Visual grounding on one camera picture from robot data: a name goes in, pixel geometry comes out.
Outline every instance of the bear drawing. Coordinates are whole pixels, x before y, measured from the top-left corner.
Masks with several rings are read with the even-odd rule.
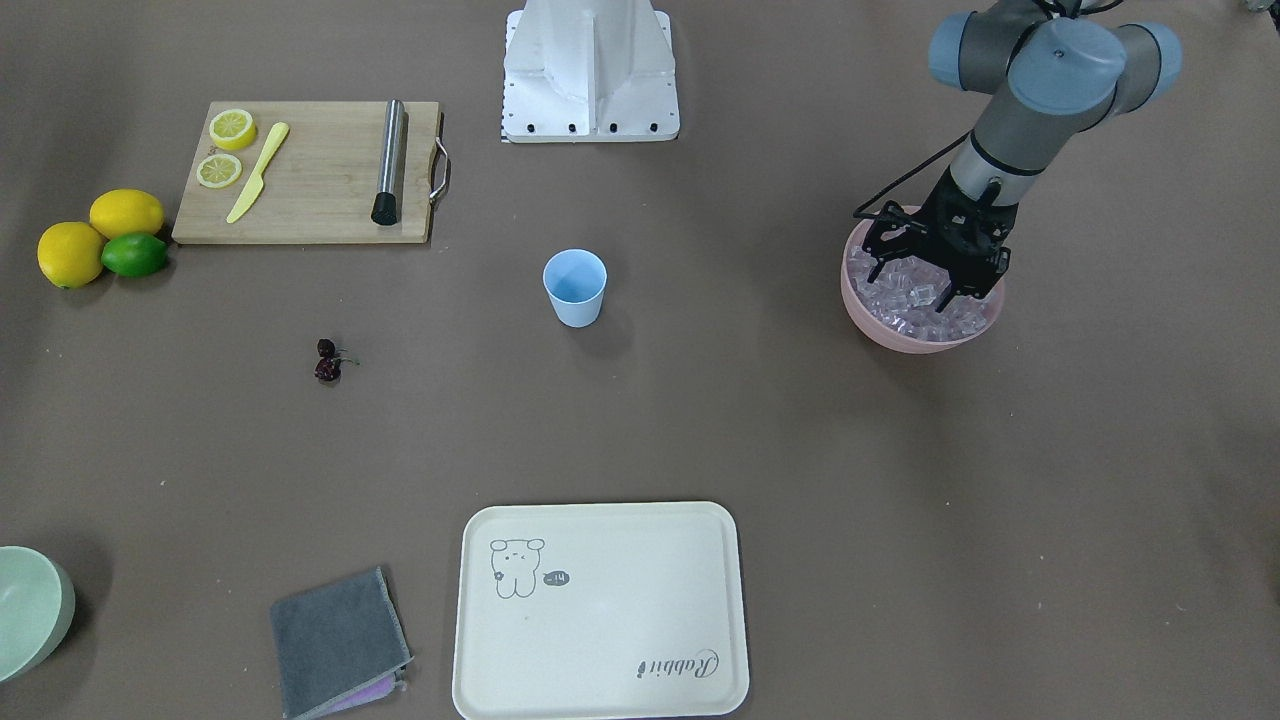
[[[493,579],[498,582],[498,597],[529,597],[538,587],[538,565],[541,564],[541,550],[547,543],[534,538],[530,541],[493,541],[489,550],[493,556]]]

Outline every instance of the ice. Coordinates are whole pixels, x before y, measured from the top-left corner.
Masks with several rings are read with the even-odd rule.
[[[874,283],[867,282],[876,259],[855,247],[847,258],[846,272],[854,293],[863,306],[884,327],[915,340],[950,342],[982,332],[987,319],[988,295],[977,300],[955,296],[942,313],[933,306],[946,292],[950,278],[946,270],[919,258],[890,260]]]

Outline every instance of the wooden cutting board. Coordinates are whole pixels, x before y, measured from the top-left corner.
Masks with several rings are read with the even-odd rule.
[[[243,150],[219,150],[209,137],[214,115],[242,108],[253,115],[257,138]],[[252,102],[209,105],[196,141],[173,238],[180,243],[301,245],[338,242],[426,242],[431,228],[431,168],[440,128],[439,102],[406,102],[408,141],[401,222],[383,227],[369,219],[378,192],[385,102]],[[227,222],[271,126],[289,123],[289,136],[268,165],[266,187],[248,213]],[[229,152],[244,169],[232,186],[210,190],[196,167],[214,152]]]

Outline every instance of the yellow lemon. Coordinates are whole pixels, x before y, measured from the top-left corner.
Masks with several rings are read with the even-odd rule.
[[[209,122],[209,137],[223,150],[243,150],[257,137],[257,126],[248,110],[232,108],[218,113]]]
[[[131,232],[155,234],[164,227],[164,206],[141,190],[113,190],[90,206],[88,223],[108,240]]]
[[[239,158],[215,152],[196,167],[196,181],[205,187],[218,190],[236,182],[241,174]]]
[[[88,284],[102,272],[105,242],[88,223],[58,223],[40,236],[36,246],[40,272],[58,287]]]

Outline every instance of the white tray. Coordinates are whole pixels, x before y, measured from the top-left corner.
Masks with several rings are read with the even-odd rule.
[[[719,505],[499,506],[467,523],[453,651],[467,720],[723,715],[749,683]]]

